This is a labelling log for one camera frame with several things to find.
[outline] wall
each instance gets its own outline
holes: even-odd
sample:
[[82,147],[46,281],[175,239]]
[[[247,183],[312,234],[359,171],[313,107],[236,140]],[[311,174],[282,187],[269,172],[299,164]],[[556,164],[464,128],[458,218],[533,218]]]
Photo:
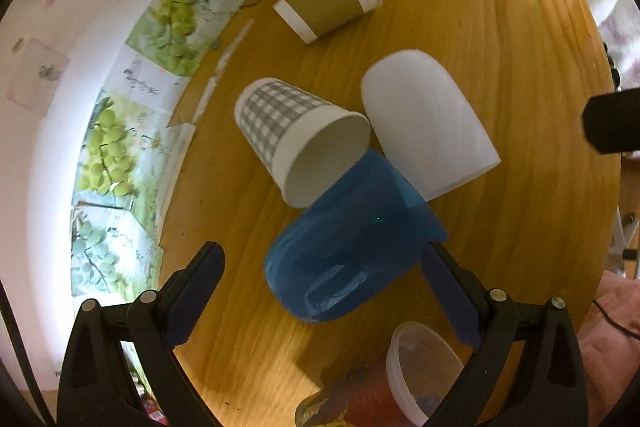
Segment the wall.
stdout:
[[[38,383],[55,389],[73,322],[70,202],[81,141],[116,54],[150,0],[14,0],[0,22],[0,279]],[[44,119],[4,93],[14,43],[37,38],[70,59]],[[0,357],[24,388],[6,331]]]

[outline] blue cup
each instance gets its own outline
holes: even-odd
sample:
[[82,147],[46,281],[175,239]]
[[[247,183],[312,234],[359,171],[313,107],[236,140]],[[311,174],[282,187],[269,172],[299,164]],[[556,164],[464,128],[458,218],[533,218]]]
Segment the blue cup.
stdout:
[[264,273],[289,313],[325,322],[364,304],[418,264],[428,242],[447,237],[420,194],[369,150],[276,238]]

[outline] pink cloth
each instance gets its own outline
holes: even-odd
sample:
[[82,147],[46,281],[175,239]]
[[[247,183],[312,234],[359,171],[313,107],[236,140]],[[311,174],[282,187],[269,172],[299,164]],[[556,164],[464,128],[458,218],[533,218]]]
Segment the pink cloth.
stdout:
[[[640,334],[640,281],[604,272],[596,300],[614,321]],[[595,427],[640,367],[640,341],[611,326],[592,304],[578,332],[578,342],[589,397],[589,425]]]

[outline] metal screw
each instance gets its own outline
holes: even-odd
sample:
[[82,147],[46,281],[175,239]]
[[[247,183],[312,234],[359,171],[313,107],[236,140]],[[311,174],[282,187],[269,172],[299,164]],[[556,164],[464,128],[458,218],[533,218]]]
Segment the metal screw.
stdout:
[[142,292],[140,295],[140,302],[149,304],[149,302],[153,302],[156,300],[156,292],[153,290],[147,290],[146,292]]
[[500,290],[500,288],[494,288],[489,292],[491,298],[496,302],[504,302],[507,300],[507,293],[504,290]]
[[551,304],[553,304],[554,308],[558,308],[559,310],[564,309],[566,304],[564,304],[564,299],[561,297],[551,297]]
[[82,303],[82,311],[90,312],[95,308],[95,304],[96,304],[95,299],[87,299]]

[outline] black cable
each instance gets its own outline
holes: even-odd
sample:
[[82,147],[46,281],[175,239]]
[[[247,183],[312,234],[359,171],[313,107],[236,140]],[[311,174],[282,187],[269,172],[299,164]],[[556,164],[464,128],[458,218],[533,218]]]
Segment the black cable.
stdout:
[[31,397],[35,402],[38,411],[40,411],[40,416],[42,416],[44,423],[46,423],[48,427],[56,427],[53,416],[51,415],[51,412],[49,411],[49,408],[47,407],[47,404],[42,397],[42,393],[40,392],[40,388],[38,387],[38,382],[36,381],[36,377],[33,374],[33,369],[31,368],[31,363],[29,363],[27,350],[24,349],[22,336],[20,335],[20,330],[18,329],[18,322],[16,322],[15,320],[14,311],[11,309],[9,297],[7,297],[6,292],[4,291],[2,281],[0,281],[0,313],[2,314],[2,320],[4,320],[6,330],[9,333],[9,340],[11,340],[11,345],[14,347],[15,358],[18,359],[18,365],[20,365],[20,370],[22,371],[24,380],[27,383],[27,387],[29,388]]
[[596,300],[593,300],[593,303],[596,305],[596,308],[600,310],[600,313],[602,313],[602,316],[604,317],[604,319],[614,328],[616,328],[618,331],[621,331],[622,333],[624,333],[626,336],[631,337],[632,339],[635,339],[637,341],[640,341],[640,335],[638,335],[637,333],[635,333],[634,331],[631,330],[627,330],[622,324],[618,324],[615,320],[613,320],[611,317],[609,317],[609,314],[607,314],[606,311],[604,311],[604,308],[602,306],[600,306],[600,303]]

